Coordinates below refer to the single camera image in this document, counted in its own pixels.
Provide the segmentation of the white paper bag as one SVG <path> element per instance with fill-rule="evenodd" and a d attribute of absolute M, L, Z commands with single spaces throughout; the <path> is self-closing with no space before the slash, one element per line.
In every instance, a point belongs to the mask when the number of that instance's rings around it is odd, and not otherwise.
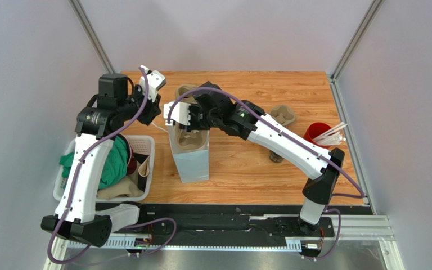
<path fill-rule="evenodd" d="M 182 183 L 201 182 L 209 180 L 209 132 L 208 142 L 196 150 L 183 150 L 176 143 L 176 125 L 162 128 L 168 134 L 170 150 Z"/>

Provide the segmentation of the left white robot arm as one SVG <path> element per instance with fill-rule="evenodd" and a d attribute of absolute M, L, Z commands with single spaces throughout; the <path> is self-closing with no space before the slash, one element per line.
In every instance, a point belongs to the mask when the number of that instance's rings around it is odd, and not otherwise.
<path fill-rule="evenodd" d="M 158 91 L 166 78 L 143 71 L 138 84 L 124 74 L 104 74 L 94 95 L 76 120 L 74 159 L 64 194 L 54 214 L 42 218 L 41 229 L 61 238 L 102 247 L 111 233 L 137 223 L 140 209 L 122 203 L 96 211 L 104 164 L 115 139 L 134 121 L 150 125 L 161 114 Z"/>

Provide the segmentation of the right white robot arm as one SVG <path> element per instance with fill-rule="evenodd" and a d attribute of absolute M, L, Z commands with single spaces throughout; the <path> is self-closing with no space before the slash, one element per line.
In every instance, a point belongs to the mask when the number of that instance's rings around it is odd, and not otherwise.
<path fill-rule="evenodd" d="M 319 147 L 276 122 L 261 107 L 239 100 L 218 85 L 205 84 L 180 96 L 192 98 L 190 127 L 218 128 L 225 134 L 263 146 L 299 168 L 308 180 L 303 187 L 304 202 L 298 216 L 302 231 L 316 231 L 331 200 L 345 153 Z"/>

